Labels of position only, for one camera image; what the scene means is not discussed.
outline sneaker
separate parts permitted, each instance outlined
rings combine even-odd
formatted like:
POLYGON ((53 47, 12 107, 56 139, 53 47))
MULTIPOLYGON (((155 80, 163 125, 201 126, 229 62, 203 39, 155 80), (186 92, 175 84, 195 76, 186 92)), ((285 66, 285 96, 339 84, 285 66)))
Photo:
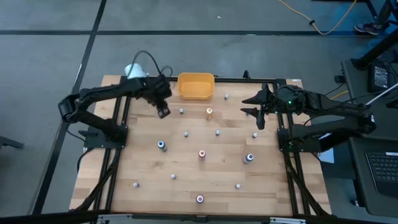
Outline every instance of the sneaker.
POLYGON ((367 32, 372 35, 379 35, 382 33, 382 29, 377 29, 372 23, 369 24, 358 24, 354 27, 358 32, 367 32))

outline cable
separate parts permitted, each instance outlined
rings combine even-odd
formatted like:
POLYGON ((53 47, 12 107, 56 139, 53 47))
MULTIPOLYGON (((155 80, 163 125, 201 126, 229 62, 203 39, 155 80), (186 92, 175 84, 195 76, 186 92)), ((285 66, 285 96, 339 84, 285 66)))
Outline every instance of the cable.
POLYGON ((317 105, 318 110, 320 110, 321 107, 319 106, 318 101, 315 99, 315 97, 313 97, 313 95, 312 95, 311 93, 310 93, 309 95, 311 96, 311 98, 313 99, 313 101, 315 102, 315 104, 317 105))
POLYGON ((334 92, 334 91, 336 91, 336 90, 340 89, 340 87, 342 87, 344 84, 345 84, 345 83, 342 83, 340 86, 338 86, 338 87, 337 87, 337 88, 335 88, 334 90, 332 90, 332 91, 329 91, 327 94, 325 94, 325 96, 326 96, 326 95, 328 95, 329 93, 332 93, 332 92, 334 92))
POLYGON ((311 121, 311 120, 314 119, 314 118, 320 117, 320 116, 322 116, 322 115, 313 116, 312 118, 310 118, 310 119, 308 119, 306 122, 304 122, 303 125, 305 126, 309 121, 311 121))
POLYGON ((392 87, 390 87, 388 90, 383 91, 383 92, 382 92, 380 95, 378 95, 377 97, 371 99, 371 101, 369 101, 369 102, 366 103, 366 106, 367 106, 367 105, 370 105, 371 103, 373 103, 374 101, 376 101, 378 98, 384 96, 386 93, 395 90, 394 88, 396 88, 396 87, 398 87, 398 83, 396 83, 395 85, 393 85, 392 87))
POLYGON ((77 172, 79 173, 81 159, 94 148, 87 148, 87 150, 77 160, 77 172))
MULTIPOLYGON (((341 106, 341 105, 343 105, 343 104, 345 104, 345 103, 347 103, 347 102, 349 102, 349 101, 354 101, 354 100, 357 100, 357 99, 360 99, 360 98, 363 98, 363 97, 366 97, 366 96, 370 96, 370 95, 374 95, 374 94, 378 94, 378 93, 382 93, 382 92, 383 92, 383 91, 378 91, 378 92, 375 92, 375 93, 370 93, 370 94, 367 94, 367 95, 363 95, 363 96, 359 96, 359 97, 356 97, 356 98, 352 98, 352 99, 343 101, 343 102, 341 102, 340 104, 338 104, 338 105, 336 105, 336 106, 334 106, 334 107, 331 107, 331 108, 327 109, 326 111, 334 110, 334 109, 336 109, 337 107, 339 107, 339 106, 341 106)), ((305 126, 309 121, 311 121, 312 119, 317 118, 317 117, 320 117, 320 116, 323 116, 323 114, 313 116, 312 118, 306 120, 306 122, 304 122, 304 126, 305 126)))
POLYGON ((68 124, 68 126, 67 126, 67 133, 70 134, 71 136, 75 137, 75 138, 78 138, 78 139, 82 140, 83 142, 86 142, 83 138, 77 136, 76 134, 71 133, 71 132, 69 131, 69 125, 70 125, 70 124, 68 124))
POLYGON ((331 100, 334 100, 334 99, 336 99, 337 97, 339 97, 339 96, 341 96, 341 95, 344 95, 344 94, 346 94, 346 93, 348 93, 348 90, 346 90, 346 91, 344 91, 344 92, 341 92, 341 93, 337 94, 336 96, 334 96, 334 97, 332 97, 332 98, 330 98, 330 99, 331 99, 331 100))
POLYGON ((138 52, 135 54, 134 58, 132 59, 131 68, 130 68, 130 71, 129 71, 129 73, 128 73, 127 76, 130 75, 131 70, 132 70, 132 67, 134 66, 134 63, 136 62, 136 60, 137 60, 137 58, 138 58, 138 56, 139 56, 140 54, 147 54, 148 56, 150 56, 150 58, 152 59, 152 61, 153 61, 154 64, 155 64, 156 70, 157 70, 157 72, 159 73, 159 75, 160 75, 160 74, 164 75, 162 72, 163 72, 165 69, 167 69, 167 68, 170 69, 170 77, 173 75, 173 69, 172 69, 172 67, 166 65, 166 66, 164 66, 162 69, 159 69, 159 66, 157 65, 157 62, 156 62, 155 58, 154 58, 148 51, 146 51, 146 50, 140 50, 140 51, 138 51, 138 52))
POLYGON ((295 13, 297 13, 297 14, 299 14, 299 15, 305 17, 306 19, 308 19, 308 20, 310 21, 310 25, 312 25, 312 26, 315 28, 315 30, 318 31, 319 34, 321 34, 321 35, 328 35, 328 34, 330 34, 333 30, 335 30, 335 29, 340 25, 341 22, 343 22, 343 20, 346 18, 346 16, 348 15, 348 13, 351 12, 351 10, 353 9, 353 7, 354 7, 354 5, 355 5, 355 3, 356 3, 357 0, 355 0, 355 1, 352 3, 352 5, 351 5, 351 6, 349 7, 349 9, 347 10, 346 14, 343 15, 343 17, 340 19, 340 21, 338 21, 337 24, 336 24, 331 30, 329 30, 329 31, 326 32, 326 33, 322 33, 322 32, 319 31, 317 25, 315 25, 315 20, 309 18, 308 16, 306 16, 305 14, 302 14, 301 12, 298 12, 298 11, 294 10, 292 7, 290 7, 288 4, 284 3, 282 0, 278 0, 278 1, 279 1, 280 3, 282 3, 282 4, 284 4, 286 7, 288 7, 291 11, 294 11, 295 13))

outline gray floor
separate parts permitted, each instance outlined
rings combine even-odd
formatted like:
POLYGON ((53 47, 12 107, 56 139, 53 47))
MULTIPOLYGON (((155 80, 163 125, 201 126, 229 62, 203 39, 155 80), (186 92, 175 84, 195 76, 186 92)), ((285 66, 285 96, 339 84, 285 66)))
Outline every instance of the gray floor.
MULTIPOLYGON (((316 19, 321 30, 333 27, 349 7, 349 3, 286 2, 316 19)), ((91 30, 99 5, 100 0, 0 0, 0 30, 91 30)), ((381 6, 379 1, 374 5, 381 6)), ((370 21, 368 8, 359 3, 338 30, 349 31, 354 24, 370 21)), ((307 31, 312 27, 277 0, 108 0, 99 29, 307 31)), ((0 150, 1 217, 29 213, 60 124, 57 103, 72 89, 87 41, 87 35, 0 35, 0 135, 25 142, 23 150, 0 150)), ((145 49, 160 66, 172 66, 174 75, 210 72, 241 77, 249 70, 252 77, 300 78, 306 89, 325 93, 337 86, 333 76, 340 74, 341 60, 360 57, 378 41, 367 37, 98 35, 81 87, 98 86, 103 75, 123 74, 132 56, 145 49)), ((150 61, 140 58, 139 62, 154 74, 150 61)), ((71 131, 80 128, 83 125, 73 125, 71 131)), ((67 211, 81 149, 79 140, 66 136, 45 213, 67 211)), ((374 217, 352 206, 351 182, 325 181, 335 215, 398 223, 398 219, 374 217)))

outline wooden board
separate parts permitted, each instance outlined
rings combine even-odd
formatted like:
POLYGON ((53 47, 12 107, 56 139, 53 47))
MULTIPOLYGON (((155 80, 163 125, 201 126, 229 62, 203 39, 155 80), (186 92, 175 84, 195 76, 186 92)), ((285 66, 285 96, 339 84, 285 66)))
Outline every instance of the wooden board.
MULTIPOLYGON (((120 76, 104 76, 102 85, 119 83, 120 76)), ((300 80, 287 80, 301 86, 300 80)), ((127 213, 168 213, 207 215, 292 215, 283 155, 277 144, 278 120, 266 116, 266 128, 258 130, 255 118, 240 108, 242 100, 254 96, 261 84, 216 83, 215 94, 206 101, 183 100, 172 83, 173 96, 167 99, 171 114, 159 119, 156 109, 144 100, 132 100, 129 109, 128 140, 121 154, 111 210, 127 213), (213 119, 205 120, 207 108, 213 119), (167 152, 157 147, 164 141, 167 152), (198 160, 199 150, 206 159, 198 160), (243 157, 254 154, 254 162, 243 157), (140 184, 134 188, 134 182, 140 184), (196 203, 203 195, 205 202, 196 203)), ((95 114, 110 118, 115 100, 97 103, 95 114)), ((294 116, 303 123, 308 116, 294 116)), ((103 149, 95 149, 81 162, 70 208, 82 203, 100 175, 103 149)), ((306 185, 320 205, 330 212, 320 163, 311 154, 301 153, 306 185)), ((299 210, 300 192, 296 188, 299 210)))

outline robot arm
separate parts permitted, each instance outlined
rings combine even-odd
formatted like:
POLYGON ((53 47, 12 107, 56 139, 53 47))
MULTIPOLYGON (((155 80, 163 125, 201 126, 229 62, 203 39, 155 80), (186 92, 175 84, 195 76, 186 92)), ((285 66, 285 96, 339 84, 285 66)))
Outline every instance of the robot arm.
POLYGON ((296 113, 297 115, 305 113, 310 116, 337 115, 345 117, 339 121, 311 126, 291 125, 289 137, 285 140, 296 145, 306 145, 311 140, 318 142, 319 137, 331 133, 331 136, 321 142, 321 148, 328 149, 348 137, 369 134, 376 128, 373 116, 364 113, 369 106, 329 100, 325 95, 303 90, 293 85, 282 85, 271 92, 268 85, 265 84, 254 97, 243 100, 242 103, 260 105, 260 110, 257 108, 241 109, 241 111, 256 117, 259 129, 265 128, 264 115, 269 113, 296 113))
POLYGON ((107 141, 115 142, 122 137, 116 122, 87 112, 89 105, 120 96, 143 98, 157 108, 160 118, 164 118, 170 114, 165 99, 171 95, 170 83, 164 75, 155 78, 131 78, 118 85, 82 89, 79 93, 64 98, 58 108, 64 122, 88 124, 102 130, 107 141))

